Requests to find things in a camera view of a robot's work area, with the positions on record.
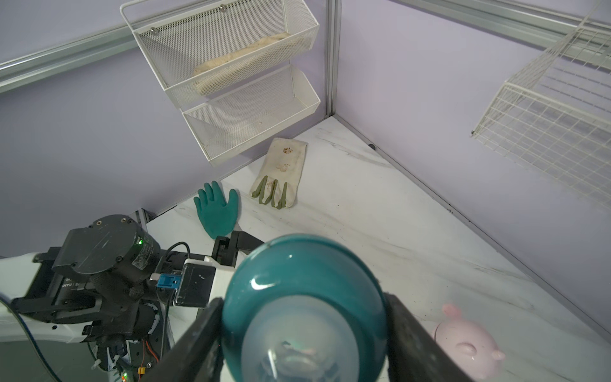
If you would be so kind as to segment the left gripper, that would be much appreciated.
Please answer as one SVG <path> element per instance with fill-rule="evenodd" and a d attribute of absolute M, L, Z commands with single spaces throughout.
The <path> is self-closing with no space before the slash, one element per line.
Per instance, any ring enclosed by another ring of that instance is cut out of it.
<path fill-rule="evenodd" d="M 249 255 L 263 245 L 262 240 L 242 231 L 233 231 L 229 237 L 217 237 L 211 257 L 223 266 L 235 267 L 238 254 Z"/>

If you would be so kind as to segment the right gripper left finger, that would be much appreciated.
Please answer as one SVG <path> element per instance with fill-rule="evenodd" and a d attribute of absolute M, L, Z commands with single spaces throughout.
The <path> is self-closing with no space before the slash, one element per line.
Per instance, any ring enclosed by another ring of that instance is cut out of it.
<path fill-rule="evenodd" d="M 219 381 L 223 306 L 222 298 L 213 299 L 143 382 Z"/>

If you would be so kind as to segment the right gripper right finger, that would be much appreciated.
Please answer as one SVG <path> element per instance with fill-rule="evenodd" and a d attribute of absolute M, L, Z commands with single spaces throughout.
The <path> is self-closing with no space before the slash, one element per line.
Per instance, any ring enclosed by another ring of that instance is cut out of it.
<path fill-rule="evenodd" d="M 394 294 L 386 293 L 388 379 L 471 382 Z"/>

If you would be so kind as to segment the teal nipple collar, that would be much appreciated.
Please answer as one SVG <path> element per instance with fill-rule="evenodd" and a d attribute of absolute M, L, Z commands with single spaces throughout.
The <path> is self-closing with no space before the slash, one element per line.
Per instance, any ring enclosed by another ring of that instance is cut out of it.
<path fill-rule="evenodd" d="M 376 277 L 345 246 L 294 234 L 256 248 L 224 298 L 222 348 L 236 381 L 374 381 L 388 347 Z"/>

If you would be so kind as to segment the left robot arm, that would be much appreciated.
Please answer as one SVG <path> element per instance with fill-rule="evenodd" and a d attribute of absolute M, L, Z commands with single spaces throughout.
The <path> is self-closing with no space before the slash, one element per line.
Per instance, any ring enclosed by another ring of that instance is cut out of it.
<path fill-rule="evenodd" d="M 235 231 L 208 255 L 159 243 L 124 215 L 73 229 L 63 245 L 1 262 L 1 339 L 85 343 L 121 381 L 217 381 L 222 297 L 261 241 Z"/>

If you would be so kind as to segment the green rubber glove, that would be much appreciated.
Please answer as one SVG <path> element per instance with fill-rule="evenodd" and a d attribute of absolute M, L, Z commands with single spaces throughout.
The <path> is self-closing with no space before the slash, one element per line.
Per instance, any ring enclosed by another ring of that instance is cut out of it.
<path fill-rule="evenodd" d="M 212 240 L 227 237 L 234 231 L 240 208 L 239 194 L 235 189 L 229 191 L 226 199 L 217 181 L 205 183 L 205 188 L 197 191 L 193 201 L 198 219 Z"/>

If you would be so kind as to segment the pink bottle cap centre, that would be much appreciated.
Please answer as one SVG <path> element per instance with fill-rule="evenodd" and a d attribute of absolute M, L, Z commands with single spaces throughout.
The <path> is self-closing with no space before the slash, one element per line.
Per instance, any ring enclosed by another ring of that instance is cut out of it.
<path fill-rule="evenodd" d="M 446 319 L 433 331 L 433 339 L 472 380 L 488 380 L 501 374 L 506 354 L 482 326 L 463 318 L 453 304 L 444 304 Z"/>

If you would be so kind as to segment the beige glove on table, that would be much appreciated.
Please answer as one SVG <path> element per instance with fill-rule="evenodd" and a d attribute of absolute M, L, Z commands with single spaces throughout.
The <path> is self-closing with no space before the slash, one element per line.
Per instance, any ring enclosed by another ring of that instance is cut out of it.
<path fill-rule="evenodd" d="M 306 159 L 307 143 L 295 139 L 274 138 L 263 166 L 250 190 L 259 204 L 276 209 L 291 208 Z"/>

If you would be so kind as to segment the white mesh lower shelf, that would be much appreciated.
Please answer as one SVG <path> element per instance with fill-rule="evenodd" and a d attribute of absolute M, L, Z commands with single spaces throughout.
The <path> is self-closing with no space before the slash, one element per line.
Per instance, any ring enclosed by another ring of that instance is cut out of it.
<path fill-rule="evenodd" d="M 320 104 L 305 73 L 286 65 L 182 115 L 217 166 L 311 116 Z"/>

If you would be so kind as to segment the white mesh shelf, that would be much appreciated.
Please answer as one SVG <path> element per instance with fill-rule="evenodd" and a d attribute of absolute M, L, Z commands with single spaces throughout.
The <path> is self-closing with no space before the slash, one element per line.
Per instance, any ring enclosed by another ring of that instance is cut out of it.
<path fill-rule="evenodd" d="M 135 17 L 143 4 L 119 12 L 180 110 L 311 50 L 320 27 L 304 1 L 198 1 Z"/>
<path fill-rule="evenodd" d="M 311 116 L 320 104 L 305 73 L 286 65 L 182 115 L 217 166 Z"/>

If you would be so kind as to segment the white mesh upper shelf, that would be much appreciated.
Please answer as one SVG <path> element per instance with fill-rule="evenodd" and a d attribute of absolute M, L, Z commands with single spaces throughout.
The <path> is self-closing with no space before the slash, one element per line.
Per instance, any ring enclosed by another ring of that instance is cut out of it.
<path fill-rule="evenodd" d="M 320 27 L 304 1 L 198 1 L 135 17 L 143 4 L 119 12 L 180 110 L 311 50 Z"/>

